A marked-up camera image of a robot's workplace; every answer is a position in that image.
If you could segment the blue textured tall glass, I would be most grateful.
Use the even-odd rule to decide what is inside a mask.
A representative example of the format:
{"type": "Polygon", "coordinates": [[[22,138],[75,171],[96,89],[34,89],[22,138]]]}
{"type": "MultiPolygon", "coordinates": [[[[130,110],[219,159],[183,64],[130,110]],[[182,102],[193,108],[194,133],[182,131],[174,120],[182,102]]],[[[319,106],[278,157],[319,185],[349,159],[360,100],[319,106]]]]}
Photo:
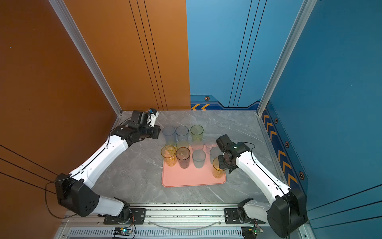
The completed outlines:
{"type": "Polygon", "coordinates": [[[173,127],[173,126],[166,126],[163,128],[163,136],[165,138],[165,141],[166,143],[172,141],[172,142],[176,142],[177,141],[177,138],[176,138],[176,129],[173,127]]]}

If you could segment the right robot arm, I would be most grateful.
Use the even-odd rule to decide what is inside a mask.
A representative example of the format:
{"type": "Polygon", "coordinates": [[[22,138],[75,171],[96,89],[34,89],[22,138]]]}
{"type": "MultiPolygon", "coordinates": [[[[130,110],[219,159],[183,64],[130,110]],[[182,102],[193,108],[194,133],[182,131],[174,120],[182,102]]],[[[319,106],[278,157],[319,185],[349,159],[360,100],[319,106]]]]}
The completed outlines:
{"type": "Polygon", "coordinates": [[[223,155],[218,157],[219,168],[230,173],[239,168],[261,189],[267,203],[248,198],[238,204],[243,222],[260,220],[268,223],[280,237],[286,238],[308,221],[306,196],[299,189],[291,189],[275,177],[244,142],[216,141],[223,155]]]}

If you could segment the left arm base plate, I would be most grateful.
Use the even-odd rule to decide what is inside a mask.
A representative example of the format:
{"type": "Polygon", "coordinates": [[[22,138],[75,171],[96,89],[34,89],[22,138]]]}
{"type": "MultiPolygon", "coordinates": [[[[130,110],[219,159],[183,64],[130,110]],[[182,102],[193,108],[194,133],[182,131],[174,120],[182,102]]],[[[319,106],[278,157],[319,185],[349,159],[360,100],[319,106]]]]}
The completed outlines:
{"type": "Polygon", "coordinates": [[[146,208],[130,208],[127,217],[105,216],[104,225],[143,225],[146,218],[146,208]]]}

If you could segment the amber tall glass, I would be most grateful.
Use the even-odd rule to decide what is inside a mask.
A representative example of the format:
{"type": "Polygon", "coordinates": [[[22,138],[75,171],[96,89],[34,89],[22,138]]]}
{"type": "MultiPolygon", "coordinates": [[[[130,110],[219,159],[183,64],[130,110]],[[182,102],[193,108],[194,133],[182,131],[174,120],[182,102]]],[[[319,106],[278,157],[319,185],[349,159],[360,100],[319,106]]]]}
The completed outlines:
{"type": "Polygon", "coordinates": [[[225,174],[225,169],[221,169],[220,166],[219,166],[219,158],[216,157],[213,161],[212,161],[212,166],[213,166],[213,171],[212,171],[212,174],[215,178],[221,178],[224,174],[225,174]]]}

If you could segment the yellow tall glass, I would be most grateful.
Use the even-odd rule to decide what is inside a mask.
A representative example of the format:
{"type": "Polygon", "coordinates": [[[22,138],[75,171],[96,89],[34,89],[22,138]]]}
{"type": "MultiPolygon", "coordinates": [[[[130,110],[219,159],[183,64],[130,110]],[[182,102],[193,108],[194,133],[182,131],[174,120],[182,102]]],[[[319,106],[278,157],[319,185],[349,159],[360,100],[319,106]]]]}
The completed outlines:
{"type": "Polygon", "coordinates": [[[175,166],[177,163],[176,158],[176,149],[172,145],[165,145],[161,149],[161,155],[164,158],[164,161],[169,166],[175,166]]]}

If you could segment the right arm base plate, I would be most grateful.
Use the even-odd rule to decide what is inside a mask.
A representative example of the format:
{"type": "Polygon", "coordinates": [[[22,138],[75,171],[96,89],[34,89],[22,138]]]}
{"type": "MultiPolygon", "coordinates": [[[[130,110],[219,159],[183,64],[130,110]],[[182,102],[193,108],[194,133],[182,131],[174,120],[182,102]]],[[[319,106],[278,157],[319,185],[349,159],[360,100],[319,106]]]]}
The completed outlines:
{"type": "Polygon", "coordinates": [[[237,208],[225,208],[224,209],[224,219],[225,223],[227,225],[234,225],[234,224],[260,224],[264,225],[265,222],[257,219],[240,219],[239,217],[239,211],[237,208]]]}

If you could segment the teal glass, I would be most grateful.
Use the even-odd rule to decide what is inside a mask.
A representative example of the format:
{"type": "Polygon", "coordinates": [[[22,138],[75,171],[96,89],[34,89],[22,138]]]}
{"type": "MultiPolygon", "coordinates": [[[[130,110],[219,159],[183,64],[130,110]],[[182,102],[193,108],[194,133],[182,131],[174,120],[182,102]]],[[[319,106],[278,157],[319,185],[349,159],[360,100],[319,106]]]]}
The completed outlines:
{"type": "Polygon", "coordinates": [[[201,149],[194,150],[192,157],[194,166],[198,169],[201,169],[205,164],[206,153],[201,149]]]}
{"type": "Polygon", "coordinates": [[[213,147],[210,150],[210,162],[211,162],[211,164],[213,164],[214,159],[219,157],[220,155],[223,155],[223,153],[221,152],[219,147],[213,147]]]}

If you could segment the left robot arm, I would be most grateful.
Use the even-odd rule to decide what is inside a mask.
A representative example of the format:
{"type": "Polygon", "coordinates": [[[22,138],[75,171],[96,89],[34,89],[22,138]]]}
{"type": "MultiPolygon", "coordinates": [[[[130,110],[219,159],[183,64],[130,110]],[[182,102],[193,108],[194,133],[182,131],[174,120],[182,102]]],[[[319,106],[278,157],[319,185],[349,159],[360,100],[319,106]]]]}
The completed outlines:
{"type": "Polygon", "coordinates": [[[89,159],[70,174],[58,175],[53,182],[58,204],[81,217],[98,214],[126,223],[131,217],[129,204],[100,196],[92,188],[111,163],[134,143],[158,139],[161,131],[155,124],[158,116],[156,109],[133,111],[130,118],[111,130],[105,143],[89,159]]]}

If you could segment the peach short glass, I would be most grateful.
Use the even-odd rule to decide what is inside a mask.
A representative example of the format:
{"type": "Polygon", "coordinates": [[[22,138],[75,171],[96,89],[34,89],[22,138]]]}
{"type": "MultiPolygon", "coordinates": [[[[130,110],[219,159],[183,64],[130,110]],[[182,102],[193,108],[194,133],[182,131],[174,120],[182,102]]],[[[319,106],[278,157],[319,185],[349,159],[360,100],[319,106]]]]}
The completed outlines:
{"type": "Polygon", "coordinates": [[[189,148],[189,143],[187,141],[179,141],[177,143],[177,148],[181,148],[181,147],[186,147],[186,148],[189,148]]]}

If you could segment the blue smooth tall glass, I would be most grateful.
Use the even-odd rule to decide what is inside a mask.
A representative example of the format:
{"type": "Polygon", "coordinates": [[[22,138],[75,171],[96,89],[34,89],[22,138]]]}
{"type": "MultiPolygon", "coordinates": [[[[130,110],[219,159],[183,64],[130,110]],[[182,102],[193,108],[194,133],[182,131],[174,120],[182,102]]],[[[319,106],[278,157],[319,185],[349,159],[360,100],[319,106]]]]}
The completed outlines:
{"type": "Polygon", "coordinates": [[[184,125],[180,125],[176,128],[176,136],[178,142],[189,141],[189,128],[184,125]]]}

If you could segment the clear short glass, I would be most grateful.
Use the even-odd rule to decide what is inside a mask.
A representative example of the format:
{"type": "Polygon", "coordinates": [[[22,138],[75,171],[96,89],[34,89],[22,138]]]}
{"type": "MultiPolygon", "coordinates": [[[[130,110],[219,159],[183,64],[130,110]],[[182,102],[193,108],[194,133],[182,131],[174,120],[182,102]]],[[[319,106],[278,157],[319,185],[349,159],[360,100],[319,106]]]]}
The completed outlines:
{"type": "Polygon", "coordinates": [[[203,150],[204,149],[204,143],[201,140],[195,140],[192,142],[192,149],[193,150],[203,150]]]}

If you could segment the grey smoky tall glass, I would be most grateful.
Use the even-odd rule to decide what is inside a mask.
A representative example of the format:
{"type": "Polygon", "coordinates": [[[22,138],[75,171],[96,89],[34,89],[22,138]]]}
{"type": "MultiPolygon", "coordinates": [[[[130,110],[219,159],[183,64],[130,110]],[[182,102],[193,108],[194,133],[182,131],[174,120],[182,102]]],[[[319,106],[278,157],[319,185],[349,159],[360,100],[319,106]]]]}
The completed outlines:
{"type": "Polygon", "coordinates": [[[176,151],[176,158],[181,168],[186,169],[190,165],[191,152],[187,147],[180,147],[176,151]]]}

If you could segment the green tall glass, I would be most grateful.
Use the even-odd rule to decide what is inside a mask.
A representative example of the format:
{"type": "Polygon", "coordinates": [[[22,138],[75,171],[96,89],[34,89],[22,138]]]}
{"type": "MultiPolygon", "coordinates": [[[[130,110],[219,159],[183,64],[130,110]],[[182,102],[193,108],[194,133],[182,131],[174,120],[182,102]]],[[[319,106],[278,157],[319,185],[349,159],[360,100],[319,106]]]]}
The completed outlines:
{"type": "Polygon", "coordinates": [[[200,125],[193,125],[191,127],[192,141],[203,140],[204,128],[200,125]]]}

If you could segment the clear round glass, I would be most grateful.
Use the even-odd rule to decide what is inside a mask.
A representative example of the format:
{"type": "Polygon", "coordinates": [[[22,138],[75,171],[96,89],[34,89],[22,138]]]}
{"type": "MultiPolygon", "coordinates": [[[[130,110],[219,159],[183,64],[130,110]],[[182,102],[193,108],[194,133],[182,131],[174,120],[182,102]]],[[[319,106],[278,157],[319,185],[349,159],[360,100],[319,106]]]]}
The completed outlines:
{"type": "Polygon", "coordinates": [[[209,149],[209,150],[211,150],[214,147],[217,147],[216,142],[213,141],[213,140],[206,141],[205,145],[206,145],[206,148],[209,149]]]}

